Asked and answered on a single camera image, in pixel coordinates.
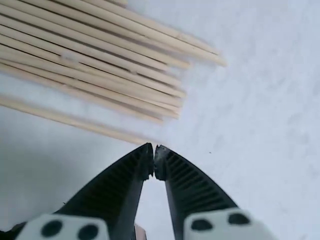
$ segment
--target black hole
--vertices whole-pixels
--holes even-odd
[[[246,225],[250,223],[250,220],[241,213],[233,213],[229,215],[228,222],[231,225]]]
[[[45,224],[41,229],[41,234],[45,238],[57,235],[62,229],[62,222],[60,220],[52,220]]]
[[[98,235],[98,227],[93,224],[83,226],[79,233],[78,238],[80,240],[92,240]]]
[[[191,225],[191,229],[197,231],[207,231],[213,228],[214,226],[208,220],[205,219],[194,220]]]

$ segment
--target wooden dowel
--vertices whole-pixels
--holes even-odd
[[[26,52],[28,54],[40,57],[42,59],[60,64],[60,65],[63,65],[63,66],[69,67],[69,68],[74,68],[74,69],[77,69],[77,70],[85,72],[85,73],[89,73],[89,74],[103,77],[103,78],[105,78],[106,81],[110,81],[110,80],[116,81],[118,83],[123,84],[125,87],[130,88],[132,91],[138,92],[139,95],[141,95],[141,93],[144,93],[143,95],[146,99],[151,99],[151,100],[155,100],[155,101],[157,101],[157,99],[159,99],[160,101],[163,101],[165,99],[164,102],[168,102],[168,103],[173,102],[174,105],[179,105],[181,103],[176,98],[174,98],[170,95],[164,94],[162,92],[159,92],[157,90],[154,90],[152,88],[140,85],[140,84],[135,83],[133,81],[129,81],[127,79],[109,74],[104,71],[100,71],[96,68],[93,68],[93,67],[81,64],[81,63],[76,63],[76,62],[72,62],[70,60],[63,59],[59,55],[56,55],[54,53],[45,51],[43,49],[37,48],[35,46],[29,45],[26,43],[23,43],[21,41],[12,39],[10,37],[6,37],[4,35],[0,35],[0,43],[4,44],[6,46],[9,46],[11,48],[18,49],[18,50]],[[8,48],[8,47],[6,48],[5,46],[0,45],[0,50],[1,49],[5,52],[7,52],[8,49],[10,50],[10,48]]]
[[[61,5],[59,3],[49,1],[49,0],[27,0],[27,2],[34,4],[40,8],[44,8],[47,10],[50,10],[51,12],[66,16],[68,18],[78,20],[80,22],[90,24],[92,26],[98,27],[100,29],[107,30],[112,33],[116,33],[118,35],[151,45],[155,46],[157,48],[171,51],[171,52],[179,52],[176,48],[173,48],[171,46],[168,46],[162,42],[155,41],[153,39],[150,39],[146,36],[140,35],[136,32],[130,31],[126,28],[123,28],[121,26],[115,25],[113,23],[110,23],[108,21],[105,21],[101,18],[86,14],[82,11],[78,11],[76,9]]]
[[[24,59],[24,60],[17,60],[16,59],[17,56],[20,57],[20,59]],[[140,108],[143,110],[147,110],[152,113],[156,113],[156,114],[171,117],[171,118],[178,118],[178,114],[176,114],[170,110],[167,110],[167,109],[159,107],[159,106],[155,106],[151,103],[130,97],[128,95],[120,94],[120,93],[117,93],[117,92],[114,92],[114,91],[111,91],[111,90],[108,90],[108,89],[105,89],[105,88],[102,88],[102,87],[99,87],[96,85],[92,85],[92,84],[89,84],[89,83],[86,83],[83,81],[79,81],[79,80],[76,80],[71,77],[67,77],[67,76],[64,76],[64,75],[61,75],[61,74],[58,74],[55,72],[50,72],[50,71],[46,71],[46,70],[32,67],[29,65],[24,65],[26,62],[28,62],[28,64],[33,64],[34,62],[38,61],[35,58],[26,57],[25,54],[13,54],[13,53],[8,54],[7,52],[2,51],[0,58],[1,58],[0,59],[1,63],[4,63],[6,65],[9,65],[9,66],[12,66],[15,68],[19,68],[19,69],[27,71],[29,73],[36,74],[41,77],[54,80],[56,82],[67,84],[72,87],[75,87],[75,88],[78,88],[78,89],[81,89],[81,90],[84,90],[84,91],[87,91],[90,93],[94,93],[94,94],[97,94],[97,95],[100,95],[100,96],[103,96],[103,97],[106,97],[109,99],[113,99],[118,102],[128,104],[130,106],[134,106],[134,107],[137,107],[137,108]]]
[[[73,8],[76,8],[78,10],[84,11],[85,13],[97,16],[101,19],[104,19],[106,21],[119,25],[126,29],[130,29],[133,32],[139,33],[151,39],[155,39],[159,42],[165,43],[169,46],[182,50],[185,53],[192,54],[199,58],[214,61],[221,66],[227,65],[226,61],[217,54],[214,54],[212,52],[208,52],[196,46],[190,45],[184,41],[181,41],[172,36],[166,35],[162,32],[149,28],[145,25],[132,21],[123,16],[117,15],[113,12],[102,9],[98,6],[92,5],[82,0],[57,0],[57,1],[60,3],[66,4],[68,6],[71,6]]]
[[[39,0],[26,0],[26,2],[30,2],[31,4],[37,4],[37,2],[44,2],[45,3],[45,1],[46,0],[41,0],[41,1],[39,1]],[[138,53],[143,56],[147,56],[151,59],[163,62],[165,64],[169,64],[169,65],[179,67],[179,68],[184,68],[184,69],[187,69],[188,67],[190,67],[189,63],[187,63],[185,61],[176,59],[172,56],[169,56],[169,55],[163,54],[161,52],[147,48],[145,46],[141,46],[139,44],[130,42],[130,41],[123,39],[121,37],[109,34],[107,32],[98,30],[98,29],[93,28],[91,26],[88,26],[83,23],[71,20],[69,18],[52,13],[52,12],[44,10],[42,8],[24,3],[22,1],[12,0],[12,1],[6,1],[4,4],[7,7],[11,7],[16,10],[22,11],[24,13],[27,13],[27,14],[42,18],[44,20],[50,21],[52,23],[59,24],[59,25],[64,26],[66,28],[69,28],[69,29],[75,30],[77,32],[86,34],[88,36],[94,37],[96,39],[111,43],[113,45],[117,45],[121,48],[130,50],[132,52]],[[109,44],[107,44],[106,46],[109,46],[112,48],[112,50],[114,50],[114,46],[112,46],[112,45],[110,46]],[[167,68],[167,66],[163,66],[160,69],[166,70],[166,68]]]
[[[113,55],[110,55],[106,52],[96,50],[92,47],[88,47],[88,46],[83,45],[81,43],[77,43],[75,41],[66,39],[64,37],[61,37],[61,36],[58,36],[55,34],[52,34],[50,32],[41,30],[36,27],[32,27],[30,25],[24,24],[22,22],[18,22],[16,20],[7,18],[2,15],[0,15],[0,24],[7,26],[7,27],[10,27],[10,28],[14,28],[14,29],[19,30],[23,33],[28,33],[30,35],[37,36],[38,38],[41,38],[46,41],[55,43],[57,45],[61,45],[63,47],[72,49],[74,51],[82,53],[83,55],[89,55],[91,57],[100,59],[102,61],[112,62],[114,64],[114,62],[113,62],[114,60],[120,59],[120,58],[115,57]],[[181,82],[178,79],[174,78],[173,76],[164,74],[162,72],[158,72],[158,71],[150,69],[148,67],[144,67],[144,66],[135,64],[133,62],[128,62],[128,63],[135,65],[136,70],[137,70],[136,72],[141,75],[147,76],[149,78],[152,78],[152,79],[155,79],[160,82],[163,82],[163,83],[166,83],[169,85],[173,85],[173,86],[179,86],[181,84]]]
[[[159,106],[161,108],[171,110],[171,111],[173,111],[173,112],[175,112],[177,114],[179,114],[179,112],[180,112],[180,108],[177,107],[177,106],[173,106],[173,105],[170,105],[170,104],[167,104],[167,103],[163,103],[163,102],[147,100],[147,99],[143,99],[143,98],[140,98],[140,97],[134,97],[134,96],[132,96],[132,97],[136,98],[136,99],[139,99],[139,100],[142,100],[142,101],[145,101],[145,102],[148,102],[148,103],[151,103],[153,105]]]
[[[4,64],[0,63],[0,71],[3,73],[6,73],[6,74],[10,74],[10,75],[12,75],[16,78],[19,78],[19,79],[28,80],[28,81],[31,81],[31,82],[34,82],[37,84],[41,84],[41,85],[53,88],[53,89],[57,89],[63,93],[70,95],[70,96],[74,96],[76,98],[83,99],[88,102],[101,105],[101,106],[108,108],[108,109],[119,111],[120,113],[123,113],[123,114],[128,114],[128,115],[134,116],[136,118],[140,118],[140,119],[147,120],[147,121],[152,121],[157,124],[163,123],[163,120],[160,118],[157,118],[154,116],[149,116],[147,114],[144,114],[144,113],[138,112],[136,110],[130,109],[128,107],[111,102],[111,101],[107,100],[106,98],[94,96],[90,93],[81,91],[81,90],[74,88],[72,86],[69,86],[69,85],[66,85],[63,83],[59,83],[59,82],[50,80],[48,78],[44,78],[44,77],[32,74],[30,72],[27,72],[27,71],[24,71],[24,70],[21,70],[21,69],[18,69],[18,68],[9,66],[9,65],[4,65]]]
[[[0,25],[0,33],[2,35],[8,36],[10,38],[19,40],[24,43],[28,43],[33,46],[37,46],[38,48],[47,50],[52,53],[56,53],[60,56],[63,56],[65,54],[68,54],[68,55],[70,54],[76,61],[78,61],[80,63],[95,67],[97,69],[111,73],[116,76],[120,76],[122,78],[131,80],[133,82],[136,82],[138,84],[147,86],[149,88],[161,91],[166,94],[170,94],[170,95],[182,97],[182,98],[184,98],[186,96],[186,94],[181,90],[174,89],[174,88],[167,86],[165,84],[162,84],[160,82],[156,82],[154,80],[145,78],[145,77],[138,75],[138,74],[130,73],[130,72],[123,70],[121,68],[109,65],[107,63],[101,62],[101,61],[96,60],[94,58],[85,56],[83,54],[74,52],[72,50],[69,50],[67,48],[64,48],[64,47],[61,47],[58,45],[55,45],[51,42],[47,42],[42,39],[39,39],[39,38],[45,38],[46,40],[53,39],[54,37],[56,37],[56,35],[54,35],[54,34],[51,35],[51,33],[48,33],[46,31],[40,30],[38,28],[29,26],[26,24],[23,24],[21,22],[15,21],[15,20],[9,19],[7,17],[3,17],[1,15],[0,15],[0,23],[6,24],[7,26],[10,27],[9,28],[9,27]],[[17,30],[11,29],[11,28],[18,29],[19,31],[24,31],[30,35],[37,36],[38,38],[30,36],[30,35],[22,33],[22,32],[19,32]]]
[[[109,1],[114,3],[114,4],[122,5],[124,7],[128,4],[127,0],[109,0]]]
[[[203,49],[207,52],[214,53],[214,54],[219,53],[214,47],[200,41],[199,39],[197,39],[191,35],[187,35],[181,31],[177,31],[171,27],[162,25],[154,20],[143,17],[133,11],[130,11],[128,9],[124,9],[122,7],[114,5],[114,4],[107,2],[105,0],[83,0],[83,1],[85,1],[89,4],[92,4],[92,5],[95,5],[99,8],[105,9],[109,12],[114,13],[114,14],[125,17],[126,19],[130,19],[132,21],[140,23],[140,24],[147,26],[151,29],[157,30],[158,32],[169,35],[175,39],[179,39],[185,43],[196,46],[196,47]]]
[[[32,106],[21,100],[17,100],[4,95],[0,95],[0,106],[4,106],[10,109],[18,110],[20,112],[53,120],[62,124],[74,126],[79,129],[88,130],[97,134],[105,135],[114,139],[123,140],[137,145],[149,142],[149,140],[128,133],[120,132],[106,125],[84,121],[73,116],[62,114],[57,111]]]
[[[16,0],[13,0],[13,1],[2,0],[2,1],[0,1],[0,3],[10,5],[10,3],[14,4],[14,3],[19,3],[19,2]],[[154,59],[151,59],[149,57],[135,53],[133,51],[124,49],[122,47],[110,44],[108,42],[99,40],[95,37],[83,34],[81,32],[72,30],[70,28],[67,28],[67,27],[55,24],[53,22],[44,20],[44,19],[39,18],[37,16],[33,16],[31,14],[22,12],[20,10],[16,10],[14,8],[7,7],[5,5],[0,5],[0,13],[6,14],[12,18],[15,18],[20,21],[35,25],[37,27],[41,27],[43,29],[53,31],[55,33],[61,34],[61,35],[66,36],[68,38],[72,38],[72,39],[80,41],[84,44],[88,44],[88,45],[94,46],[96,48],[106,50],[106,51],[111,52],[113,54],[117,54],[117,55],[122,56],[124,58],[127,58],[129,60],[144,64],[144,65],[152,67],[152,68],[156,68],[156,69],[163,70],[163,71],[166,71],[169,69],[169,67],[162,62],[156,61]],[[136,63],[125,60],[123,58],[114,56],[112,54],[109,54],[109,53],[106,53],[106,54],[108,55],[108,58],[109,58],[108,62],[109,63],[113,63],[117,66],[126,68],[130,71],[138,71],[138,68],[142,67],[141,65],[138,65]]]

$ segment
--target white plastic part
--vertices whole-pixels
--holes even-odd
[[[53,221],[62,223],[60,231],[51,236],[43,235],[44,226]],[[97,233],[91,238],[86,235],[84,239],[109,240],[108,228],[103,220],[92,217],[59,214],[46,214],[29,221],[16,240],[81,240],[79,233],[85,226],[95,226]]]
[[[240,221],[238,221],[238,223],[236,223],[237,217],[240,217]],[[199,224],[203,220],[209,223],[207,225],[207,229],[205,229],[206,224]],[[229,208],[226,210],[191,214],[184,221],[183,239],[276,240],[274,235],[265,227],[263,223],[254,219],[247,211],[239,208]]]

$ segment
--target bamboo skewer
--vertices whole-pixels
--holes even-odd
[[[41,0],[41,1],[27,0],[26,2],[36,4],[36,2],[45,2],[45,1],[46,0]],[[152,50],[150,48],[147,48],[147,47],[141,46],[139,44],[130,42],[130,41],[125,40],[121,37],[114,36],[114,35],[109,34],[107,32],[98,30],[98,29],[93,28],[91,26],[87,26],[83,23],[79,23],[79,22],[71,20],[69,18],[57,15],[55,13],[41,9],[39,7],[35,7],[30,4],[27,4],[27,3],[24,3],[21,1],[17,1],[17,0],[6,1],[3,4],[6,5],[7,7],[11,7],[16,10],[22,11],[24,13],[27,13],[27,14],[42,18],[44,20],[50,21],[52,23],[59,24],[59,25],[64,26],[66,28],[69,28],[69,29],[75,30],[77,32],[86,34],[88,36],[92,36],[94,38],[111,43],[113,45],[117,45],[121,48],[130,50],[132,52],[141,54],[143,56],[147,56],[147,57],[152,58],[154,60],[163,62],[165,64],[169,64],[169,65],[184,68],[184,69],[190,67],[190,65],[187,62],[184,62],[182,60],[178,60],[178,59],[171,57],[169,55],[157,52],[157,51]],[[166,70],[166,68],[167,68],[167,66],[161,66],[161,67],[162,68],[159,68],[159,67],[158,68],[161,70]]]
[[[69,67],[69,68],[73,68],[73,69],[76,69],[76,70],[79,70],[79,71],[82,71],[85,73],[97,75],[97,76],[106,78],[106,80],[112,80],[112,81],[121,83],[128,88],[132,88],[133,90],[135,90],[137,92],[143,93],[144,97],[146,99],[151,99],[151,100],[158,99],[159,101],[163,101],[164,103],[171,103],[175,106],[180,105],[180,101],[178,101],[178,99],[176,99],[170,95],[166,95],[162,92],[156,91],[156,90],[151,89],[149,87],[137,84],[133,81],[129,81],[127,79],[109,74],[104,71],[100,71],[100,70],[95,69],[93,67],[89,67],[89,66],[81,64],[81,63],[74,63],[72,61],[61,58],[59,55],[42,50],[40,48],[37,48],[35,46],[29,45],[29,44],[26,44],[23,42],[20,42],[18,40],[0,35],[0,43],[7,45],[7,46],[10,46],[12,48],[18,49],[20,51],[26,52],[28,54],[43,58],[48,61],[51,61],[53,63],[63,65],[65,67]],[[15,51],[12,48],[0,45],[0,50],[3,50],[4,52],[10,51],[11,53],[15,53]]]
[[[37,59],[35,57],[27,57],[27,56],[25,56],[25,54],[17,54],[17,53],[3,51],[3,52],[1,52],[0,58],[3,60],[10,61],[10,62],[15,62],[15,63],[23,64],[23,65],[32,66],[34,68],[46,70],[46,71],[56,73],[59,75],[68,76],[70,78],[79,79],[79,80],[82,80],[87,83],[93,82],[93,83],[95,83],[94,85],[96,85],[96,86],[104,85],[104,83],[103,83],[104,78],[102,78],[102,77],[93,76],[91,74],[81,72],[76,69],[64,67],[62,65],[58,65],[56,63],[49,62],[46,60]],[[165,108],[153,105],[151,103],[130,97],[131,96],[130,90],[126,90],[126,89],[121,90],[122,92],[128,92],[127,95],[129,95],[129,96],[122,95],[122,94],[119,95],[119,93],[116,92],[117,90],[115,90],[115,92],[111,90],[111,89],[123,88],[124,86],[122,84],[117,85],[117,84],[115,84],[115,82],[110,82],[109,86],[110,87],[108,87],[108,89],[110,89],[110,90],[107,90],[104,88],[105,89],[104,92],[107,93],[107,95],[105,97],[107,97],[107,98],[114,99],[117,101],[120,101],[119,99],[121,99],[121,101],[123,103],[129,104],[129,105],[141,108],[141,109],[145,109],[147,111],[157,113],[157,114],[160,114],[163,116],[168,116],[168,117],[172,117],[172,118],[179,117],[176,113],[174,113],[168,109],[165,109]]]
[[[89,55],[91,57],[100,59],[102,61],[108,61],[108,59],[109,59],[109,54],[107,54],[105,52],[101,52],[101,51],[96,50],[94,48],[85,46],[83,44],[74,42],[74,41],[66,39],[64,37],[52,34],[50,32],[44,31],[44,30],[41,30],[39,28],[32,27],[32,26],[24,24],[22,22],[18,22],[16,20],[10,19],[10,18],[5,17],[5,16],[1,16],[0,15],[0,24],[5,25],[5,26],[10,27],[10,28],[13,28],[13,29],[16,29],[16,30],[21,31],[23,33],[27,33],[29,35],[36,36],[37,38],[41,38],[41,39],[44,39],[46,41],[53,42],[55,44],[64,46],[66,48],[69,48],[69,49],[72,49],[74,51],[80,52],[80,53],[82,53],[84,55]],[[86,58],[82,54],[74,54],[74,55],[79,57],[79,61],[81,61],[81,60],[87,61],[88,58]],[[98,62],[97,61],[93,61],[92,58],[89,58],[89,59],[90,60],[88,61],[88,65],[91,65],[92,62],[95,62],[95,64],[99,63],[99,61]],[[107,71],[107,72],[110,71],[110,73],[115,74],[115,75],[119,75],[120,77],[123,77],[123,78],[127,78],[126,76],[129,76],[131,78],[131,80],[134,79],[135,81],[142,81],[143,80],[143,78],[140,78],[139,76],[138,77],[134,77],[135,76],[134,74],[131,74],[131,73],[126,72],[126,71],[123,71],[120,68],[110,67],[110,66],[111,65],[108,65],[108,64],[104,63],[103,67],[104,68],[108,67],[108,70],[105,70],[105,69],[102,69],[102,70]],[[172,76],[166,75],[164,73],[161,73],[161,72],[158,72],[158,71],[155,71],[155,70],[152,70],[150,68],[143,67],[143,66],[140,66],[140,65],[137,65],[137,67],[139,67],[139,71],[137,71],[137,73],[139,73],[139,74],[145,75],[145,76],[150,77],[152,79],[156,79],[156,80],[158,80],[160,82],[167,83],[167,84],[170,84],[170,85],[173,85],[173,86],[178,86],[178,85],[181,84],[181,82],[179,80],[177,80],[176,78],[174,78]]]
[[[188,43],[190,45],[193,45],[195,47],[198,47],[200,49],[203,49],[207,52],[218,54],[218,51],[211,47],[210,45],[198,40],[197,38],[187,35],[183,32],[177,31],[173,28],[167,27],[165,25],[162,25],[154,20],[148,19],[146,17],[143,17],[133,11],[127,10],[125,8],[119,7],[117,5],[114,5],[110,2],[107,2],[105,0],[83,0],[89,4],[95,5],[99,8],[105,9],[109,12],[112,12],[114,14],[117,14],[119,16],[122,16],[124,18],[130,19],[132,21],[135,21],[139,24],[142,24],[144,26],[147,26],[151,29],[157,30],[158,32],[164,33],[166,35],[169,35],[175,39],[179,39],[185,43]]]
[[[109,0],[109,1],[114,3],[114,4],[122,5],[124,7],[128,4],[127,0]]]
[[[65,85],[63,83],[59,83],[59,82],[50,80],[48,78],[38,76],[38,75],[32,74],[30,72],[27,72],[27,71],[24,71],[24,70],[21,70],[21,69],[18,69],[18,68],[9,66],[9,65],[4,65],[4,64],[0,63],[0,71],[4,72],[6,74],[10,74],[10,75],[12,75],[16,78],[19,78],[19,79],[26,79],[28,81],[31,81],[31,82],[34,82],[37,84],[41,84],[41,85],[44,85],[44,86],[47,86],[47,87],[50,87],[53,89],[57,89],[63,93],[70,95],[70,96],[84,99],[84,100],[92,102],[94,104],[101,105],[105,108],[113,109],[113,110],[119,111],[124,114],[132,115],[136,118],[152,121],[157,124],[163,123],[163,121],[157,117],[146,115],[144,113],[141,113],[141,112],[135,111],[133,109],[127,108],[125,106],[108,101],[107,99],[103,99],[101,97],[94,96],[94,95],[89,94],[87,92],[81,91],[81,90],[76,89],[72,86]]]
[[[10,5],[10,3],[11,4],[19,3],[18,1],[15,1],[15,0],[5,1],[5,2],[0,1],[0,2],[5,5]],[[22,12],[20,10],[16,10],[14,8],[7,7],[5,5],[0,5],[0,13],[6,14],[12,18],[15,18],[15,19],[21,20],[23,22],[35,25],[37,27],[44,28],[46,30],[53,31],[53,32],[61,34],[63,36],[75,39],[75,40],[80,41],[85,44],[89,44],[89,45],[97,47],[99,49],[106,50],[108,52],[117,54],[119,56],[125,57],[127,59],[136,61],[138,63],[144,64],[146,66],[149,66],[149,67],[152,67],[155,69],[159,69],[159,70],[163,70],[163,71],[166,71],[169,69],[168,66],[162,62],[156,61],[154,59],[151,59],[149,57],[135,53],[133,51],[124,49],[122,47],[110,44],[108,42],[102,41],[100,39],[97,39],[95,37],[92,37],[92,36],[89,36],[86,34],[83,34],[81,32],[72,30],[70,28],[67,28],[67,27],[55,24],[53,22],[41,19],[37,16],[33,16],[31,14]],[[108,61],[110,63],[114,63],[115,65],[126,68],[130,71],[137,71],[138,70],[137,66],[139,66],[139,65],[137,65],[133,62],[119,58],[119,57],[111,55],[109,53],[105,53],[105,54],[108,55],[108,58],[109,58]]]
[[[13,28],[14,27],[19,27],[19,29],[23,28],[24,30],[26,30],[26,32],[28,32],[30,34],[34,33],[32,31],[32,29],[31,29],[31,31],[28,31],[28,29],[29,29],[28,27],[30,27],[28,25],[20,26],[19,22],[16,22],[14,20],[10,20],[8,18],[5,18],[5,20],[8,20],[7,23],[8,23],[8,25],[10,27],[13,27]],[[0,25],[0,33],[3,34],[3,35],[6,35],[6,36],[8,36],[8,37],[10,37],[12,39],[16,39],[18,41],[22,41],[24,43],[28,43],[28,44],[33,45],[33,46],[37,46],[37,47],[39,47],[41,49],[44,49],[46,51],[55,53],[55,54],[60,55],[60,56],[63,56],[66,53],[71,54],[72,57],[74,59],[76,59],[77,61],[79,61],[79,62],[81,62],[83,64],[86,64],[86,65],[95,67],[97,69],[103,70],[105,72],[109,72],[109,73],[113,74],[112,76],[120,76],[122,78],[131,80],[131,81],[133,81],[135,83],[150,87],[152,89],[155,89],[155,90],[158,90],[158,91],[161,91],[163,93],[170,94],[170,95],[174,95],[174,96],[178,96],[178,97],[185,97],[186,96],[186,94],[184,92],[182,92],[181,90],[174,89],[174,88],[172,88],[170,86],[167,86],[167,85],[164,85],[162,83],[147,79],[147,78],[142,77],[142,76],[137,75],[137,74],[132,74],[132,73],[130,73],[128,71],[122,70],[122,69],[117,68],[115,66],[109,65],[107,63],[101,62],[99,60],[93,59],[93,58],[88,57],[88,56],[84,56],[84,55],[82,55],[80,53],[73,52],[73,51],[68,50],[66,48],[63,48],[61,46],[58,46],[58,45],[55,45],[53,43],[44,41],[42,39],[30,36],[28,34],[13,30],[13,29],[8,28],[6,26]]]
[[[123,27],[120,27],[118,25],[115,25],[113,23],[110,23],[108,21],[105,21],[101,18],[86,14],[82,11],[78,11],[76,9],[61,5],[59,3],[48,1],[48,0],[25,0],[25,2],[28,2],[30,4],[36,5],[38,7],[50,10],[51,12],[66,16],[68,18],[81,21],[86,24],[90,24],[92,26],[98,27],[100,29],[104,29],[107,31],[110,31],[112,33],[116,33],[118,35],[140,41],[144,44],[148,44],[151,46],[155,46],[157,48],[171,51],[171,52],[180,52],[179,50],[170,47],[162,42],[155,41],[153,39],[150,39],[146,36],[140,35],[136,32],[130,31],[128,29],[125,29]]]
[[[82,1],[82,0],[57,0],[57,1],[60,3],[66,4],[68,6],[71,6],[73,8],[76,8],[78,10],[81,10],[83,12],[86,12],[88,14],[92,14],[94,16],[97,16],[101,19],[104,19],[106,21],[109,21],[111,23],[119,25],[119,26],[124,27],[126,29],[130,29],[133,32],[139,33],[139,34],[144,35],[146,37],[149,37],[151,39],[155,39],[159,42],[165,43],[165,44],[167,44],[171,47],[177,48],[185,53],[192,54],[192,55],[197,56],[199,58],[214,61],[221,66],[227,65],[225,60],[215,53],[205,51],[201,48],[190,45],[189,43],[186,43],[184,41],[176,39],[172,36],[166,35],[162,32],[159,32],[157,30],[149,28],[149,27],[142,25],[138,22],[132,21],[128,18],[117,15],[113,12],[107,11],[105,9],[102,9],[100,7],[97,7],[95,5],[87,3],[85,1]]]
[[[0,95],[0,106],[7,107],[10,109],[18,110],[20,112],[35,115],[41,118],[53,120],[59,123],[74,126],[79,129],[88,130],[97,134],[105,135],[111,138],[123,140],[129,143],[141,145],[149,142],[146,139],[130,135],[128,133],[117,131],[111,127],[96,124],[89,121],[84,121],[79,118],[62,114],[57,111],[40,108],[36,106],[29,105],[21,100],[16,100],[4,95]]]
[[[59,82],[65,85],[69,85],[72,87],[75,87],[77,89],[81,89],[83,91],[89,92],[89,93],[93,93],[102,97],[106,97],[108,99],[112,99],[112,100],[116,100],[120,103],[124,103],[130,106],[134,106],[136,108],[140,108],[143,110],[147,110],[149,112],[158,114],[158,115],[163,115],[163,116],[167,116],[167,117],[172,117],[172,118],[177,118],[178,115],[176,113],[173,113],[170,110],[167,110],[165,108],[159,107],[157,105],[153,105],[151,103],[127,96],[127,95],[123,95],[114,91],[110,91],[108,89],[99,87],[99,86],[95,86],[86,82],[82,82],[76,79],[73,79],[71,77],[67,77],[67,76],[63,76],[54,72],[49,72],[43,69],[39,69],[39,68],[35,68],[29,65],[24,65],[24,64],[19,64],[16,62],[11,62],[11,61],[7,61],[7,60],[3,60],[0,59],[0,63],[15,67],[17,69],[29,72],[31,74],[35,74],[38,76],[41,76],[43,78],[46,79],[51,79],[54,80],[55,82]]]

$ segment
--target white surface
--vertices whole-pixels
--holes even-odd
[[[229,66],[194,63],[180,120],[157,126],[1,75],[0,93],[158,139],[280,239],[320,239],[320,1],[131,0],[207,40]],[[52,212],[136,146],[0,107],[0,227]],[[164,184],[144,185],[137,223],[172,240]]]

